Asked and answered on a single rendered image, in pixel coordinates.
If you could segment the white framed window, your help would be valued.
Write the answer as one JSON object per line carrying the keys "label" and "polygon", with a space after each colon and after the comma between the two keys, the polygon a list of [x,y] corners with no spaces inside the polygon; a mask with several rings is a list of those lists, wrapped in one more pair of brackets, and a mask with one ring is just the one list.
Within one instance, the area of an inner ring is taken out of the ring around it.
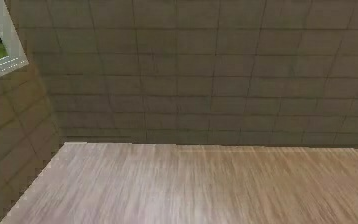
{"label": "white framed window", "polygon": [[29,64],[4,0],[0,0],[0,77]]}

